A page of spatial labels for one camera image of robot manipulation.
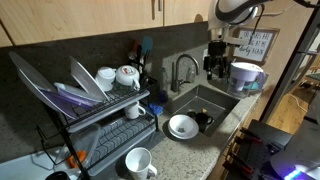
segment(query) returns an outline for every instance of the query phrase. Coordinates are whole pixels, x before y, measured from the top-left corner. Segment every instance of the picture frame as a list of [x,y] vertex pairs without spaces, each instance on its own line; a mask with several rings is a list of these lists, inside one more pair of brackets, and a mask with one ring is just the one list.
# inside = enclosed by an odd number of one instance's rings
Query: picture frame
[[[237,37],[249,40],[253,30],[253,28],[249,27],[239,27]],[[257,65],[265,64],[279,30],[276,28],[257,28],[249,45],[241,45],[234,48],[233,57],[240,62],[249,62]]]

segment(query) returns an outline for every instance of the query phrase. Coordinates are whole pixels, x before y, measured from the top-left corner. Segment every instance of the upper cabinet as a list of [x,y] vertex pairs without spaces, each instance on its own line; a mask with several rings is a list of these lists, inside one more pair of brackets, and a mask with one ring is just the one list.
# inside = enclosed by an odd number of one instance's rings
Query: upper cabinet
[[15,45],[162,27],[162,0],[1,0]]
[[165,0],[164,25],[178,25],[208,21],[212,0]]
[[4,28],[0,25],[0,48],[6,46],[12,46],[12,43],[7,36]]

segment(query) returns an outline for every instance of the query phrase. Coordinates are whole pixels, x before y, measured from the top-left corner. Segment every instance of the faucet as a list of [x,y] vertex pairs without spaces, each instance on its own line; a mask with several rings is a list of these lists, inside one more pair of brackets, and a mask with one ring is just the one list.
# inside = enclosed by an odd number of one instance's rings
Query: faucet
[[176,72],[174,72],[174,63],[172,63],[172,82],[171,82],[171,90],[173,92],[178,92],[179,87],[184,84],[184,83],[190,83],[188,81],[183,81],[179,80],[179,64],[182,58],[189,58],[196,66],[196,74],[199,75],[199,64],[198,61],[190,56],[189,54],[182,54],[178,57],[177,59],[177,64],[176,64]]

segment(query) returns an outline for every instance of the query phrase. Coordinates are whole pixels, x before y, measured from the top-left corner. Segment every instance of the stainless steel sink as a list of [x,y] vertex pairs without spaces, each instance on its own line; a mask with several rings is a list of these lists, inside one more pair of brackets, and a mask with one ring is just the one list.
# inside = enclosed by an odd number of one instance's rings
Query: stainless steel sink
[[211,136],[238,102],[239,99],[198,85],[174,101],[169,102],[165,109],[173,115],[188,115],[193,112],[201,112],[202,108],[206,109],[208,115],[213,117],[214,121],[207,125],[204,134]]

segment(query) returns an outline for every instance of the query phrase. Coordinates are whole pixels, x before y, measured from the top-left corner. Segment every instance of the dish rack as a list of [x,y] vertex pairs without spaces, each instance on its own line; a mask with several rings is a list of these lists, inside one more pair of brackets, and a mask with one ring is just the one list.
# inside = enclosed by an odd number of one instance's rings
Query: dish rack
[[[74,160],[78,164],[84,179],[90,179],[90,177],[95,176],[144,138],[151,135],[154,131],[158,131],[158,118],[149,108],[149,90],[156,83],[155,79],[149,77],[146,86],[139,91],[128,91],[115,87],[111,91],[106,92],[110,97],[110,101],[99,103],[90,109],[70,104],[77,114],[76,119],[69,118],[63,113],[57,113],[45,106],[47,113],[65,141],[70,154],[74,156]],[[139,116],[134,120],[128,120],[124,115],[119,116],[119,113],[116,113],[139,100],[140,104],[146,109],[146,115]],[[110,116],[114,114],[117,114],[118,117],[111,118]],[[76,150],[72,145],[69,135],[96,122],[105,124],[101,125],[98,144],[89,160],[89,165],[84,167],[76,155]],[[37,126],[37,130],[41,138],[42,147],[47,153],[44,141],[51,137],[47,137],[39,126]],[[47,155],[55,165],[63,162],[55,162],[48,153]]]

